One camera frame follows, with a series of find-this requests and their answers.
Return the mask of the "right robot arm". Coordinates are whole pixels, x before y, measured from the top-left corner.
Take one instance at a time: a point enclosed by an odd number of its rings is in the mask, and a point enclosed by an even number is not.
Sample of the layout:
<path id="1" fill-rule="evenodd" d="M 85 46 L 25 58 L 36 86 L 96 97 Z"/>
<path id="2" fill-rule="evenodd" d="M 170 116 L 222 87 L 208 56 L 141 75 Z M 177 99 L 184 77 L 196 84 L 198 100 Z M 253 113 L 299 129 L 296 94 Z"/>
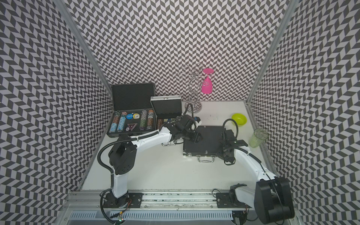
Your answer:
<path id="1" fill-rule="evenodd" d="M 225 165 L 239 163 L 245 166 L 247 174 L 255 181 L 255 187 L 245 184 L 231 187 L 236 200 L 253 208 L 263 224 L 278 225 L 295 216 L 293 199 L 288 179 L 278 177 L 253 155 L 243 140 L 237 140 L 232 130 L 223 129 L 222 147 L 219 158 Z"/>

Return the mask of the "small silver poker case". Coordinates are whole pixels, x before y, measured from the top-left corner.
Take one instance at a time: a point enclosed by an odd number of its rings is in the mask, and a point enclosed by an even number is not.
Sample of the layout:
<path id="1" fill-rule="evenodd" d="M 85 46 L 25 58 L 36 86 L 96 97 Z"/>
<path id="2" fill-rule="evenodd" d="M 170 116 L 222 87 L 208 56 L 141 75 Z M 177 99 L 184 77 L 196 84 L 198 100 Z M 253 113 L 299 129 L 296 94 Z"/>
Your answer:
<path id="1" fill-rule="evenodd" d="M 150 102 L 157 118 L 156 129 L 182 115 L 182 98 L 179 95 L 151 97 Z"/>

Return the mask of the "black carbon poker case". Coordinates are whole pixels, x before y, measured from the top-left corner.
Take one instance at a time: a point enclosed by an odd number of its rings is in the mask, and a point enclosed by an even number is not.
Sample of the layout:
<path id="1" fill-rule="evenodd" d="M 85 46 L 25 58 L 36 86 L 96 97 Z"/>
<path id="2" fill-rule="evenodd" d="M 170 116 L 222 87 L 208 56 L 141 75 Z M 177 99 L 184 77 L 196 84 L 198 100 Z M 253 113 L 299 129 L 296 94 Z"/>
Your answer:
<path id="1" fill-rule="evenodd" d="M 198 143 L 184 140 L 183 155 L 197 157 L 201 163 L 211 163 L 215 157 L 220 158 L 220 142 L 224 128 L 223 126 L 200 126 L 197 131 L 202 135 L 202 140 Z M 200 159 L 204 157 L 211 157 L 212 159 L 209 161 Z"/>

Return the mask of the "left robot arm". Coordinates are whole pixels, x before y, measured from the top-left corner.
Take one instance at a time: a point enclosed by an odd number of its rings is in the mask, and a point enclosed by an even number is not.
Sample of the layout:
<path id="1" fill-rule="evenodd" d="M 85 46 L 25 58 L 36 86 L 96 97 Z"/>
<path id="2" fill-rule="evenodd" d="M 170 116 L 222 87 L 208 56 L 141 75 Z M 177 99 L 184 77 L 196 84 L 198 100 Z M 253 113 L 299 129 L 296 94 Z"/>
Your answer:
<path id="1" fill-rule="evenodd" d="M 198 143 L 202 140 L 197 128 L 199 117 L 182 115 L 166 122 L 155 131 L 139 136 L 121 138 L 107 144 L 97 154 L 97 162 L 110 172 L 111 187 L 100 194 L 105 208 L 120 208 L 130 205 L 128 173 L 133 169 L 139 153 L 154 146 L 175 142 L 179 139 Z"/>

